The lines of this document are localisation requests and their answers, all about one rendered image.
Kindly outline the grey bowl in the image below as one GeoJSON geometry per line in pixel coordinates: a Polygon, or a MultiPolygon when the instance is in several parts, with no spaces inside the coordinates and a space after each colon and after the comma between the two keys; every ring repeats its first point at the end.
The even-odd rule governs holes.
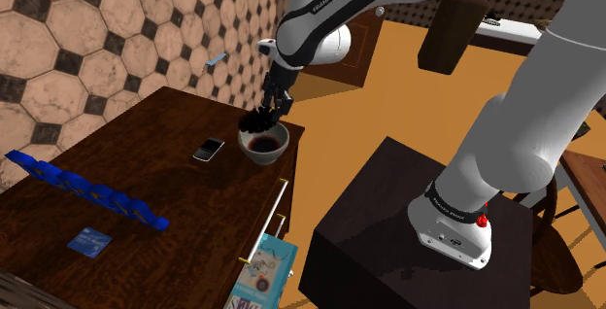
{"type": "Polygon", "coordinates": [[[277,123],[271,129],[249,133],[238,133],[238,144],[243,153],[258,165],[269,165],[275,162],[289,144],[287,128],[277,123]]]}

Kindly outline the brown wooden door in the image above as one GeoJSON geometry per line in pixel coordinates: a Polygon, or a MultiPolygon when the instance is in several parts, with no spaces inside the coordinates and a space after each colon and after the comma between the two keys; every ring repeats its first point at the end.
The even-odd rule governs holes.
{"type": "Polygon", "coordinates": [[[344,59],[335,64],[308,66],[303,72],[351,86],[363,86],[383,22],[384,16],[377,17],[374,10],[359,14],[347,23],[352,41],[344,59]]]}

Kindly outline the black and silver phone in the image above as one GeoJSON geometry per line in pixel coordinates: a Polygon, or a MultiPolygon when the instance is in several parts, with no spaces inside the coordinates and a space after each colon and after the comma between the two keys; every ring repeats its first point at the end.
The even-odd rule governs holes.
{"type": "Polygon", "coordinates": [[[194,159],[208,162],[222,148],[224,142],[216,138],[208,138],[192,155],[194,159]]]}

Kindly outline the dark robot stand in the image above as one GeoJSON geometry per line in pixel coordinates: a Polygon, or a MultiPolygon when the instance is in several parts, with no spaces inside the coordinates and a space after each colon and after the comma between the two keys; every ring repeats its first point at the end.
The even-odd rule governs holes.
{"type": "Polygon", "coordinates": [[[530,309],[528,208],[503,195],[489,202],[481,270],[419,241],[407,206],[443,168],[386,138],[315,228],[299,290],[318,309],[530,309]]]}

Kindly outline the dark brown wooden block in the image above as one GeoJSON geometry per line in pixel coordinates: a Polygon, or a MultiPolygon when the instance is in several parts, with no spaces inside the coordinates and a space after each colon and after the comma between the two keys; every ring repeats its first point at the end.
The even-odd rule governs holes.
{"type": "Polygon", "coordinates": [[[419,68],[451,75],[488,9],[488,0],[441,0],[418,53],[419,68]]]}

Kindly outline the teal book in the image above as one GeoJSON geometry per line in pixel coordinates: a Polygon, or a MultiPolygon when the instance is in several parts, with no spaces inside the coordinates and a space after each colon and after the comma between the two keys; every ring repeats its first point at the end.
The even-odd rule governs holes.
{"type": "Polygon", "coordinates": [[[222,309],[278,309],[298,247],[264,233],[222,309]]]}

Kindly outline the blue scalloped rack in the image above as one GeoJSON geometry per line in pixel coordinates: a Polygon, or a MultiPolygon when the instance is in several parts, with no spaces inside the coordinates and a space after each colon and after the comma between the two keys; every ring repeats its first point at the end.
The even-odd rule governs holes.
{"type": "Polygon", "coordinates": [[[63,190],[69,190],[76,196],[96,205],[122,214],[158,231],[164,231],[169,221],[155,215],[143,201],[111,189],[105,185],[93,184],[84,177],[62,170],[51,163],[37,160],[29,154],[17,150],[9,151],[5,157],[25,170],[30,176],[63,190]]]}

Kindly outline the white table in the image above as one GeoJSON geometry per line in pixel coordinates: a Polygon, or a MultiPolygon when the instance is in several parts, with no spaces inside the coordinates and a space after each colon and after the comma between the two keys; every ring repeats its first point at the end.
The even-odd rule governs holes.
{"type": "Polygon", "coordinates": [[[480,22],[471,44],[491,49],[534,45],[541,35],[542,32],[530,23],[485,17],[480,22]]]}

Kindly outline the blue card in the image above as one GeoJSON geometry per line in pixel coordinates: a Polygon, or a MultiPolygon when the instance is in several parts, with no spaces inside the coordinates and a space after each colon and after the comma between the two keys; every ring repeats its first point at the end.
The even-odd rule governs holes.
{"type": "Polygon", "coordinates": [[[88,258],[96,258],[111,241],[110,236],[86,227],[67,244],[67,247],[88,258]]]}

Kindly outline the dark round chair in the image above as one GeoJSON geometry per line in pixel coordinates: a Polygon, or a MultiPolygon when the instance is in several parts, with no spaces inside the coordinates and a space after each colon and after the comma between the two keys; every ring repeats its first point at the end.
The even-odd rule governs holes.
{"type": "Polygon", "coordinates": [[[530,296],[540,292],[570,294],[582,288],[583,275],[565,241],[553,228],[556,215],[556,177],[546,195],[531,207],[533,213],[530,296]]]}

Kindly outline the brown desk with grey frame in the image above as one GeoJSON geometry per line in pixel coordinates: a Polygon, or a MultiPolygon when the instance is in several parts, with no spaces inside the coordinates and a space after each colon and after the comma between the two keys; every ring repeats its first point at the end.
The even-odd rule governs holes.
{"type": "Polygon", "coordinates": [[[570,190],[606,252],[606,160],[565,151],[555,169],[555,179],[559,189],[570,190]]]}

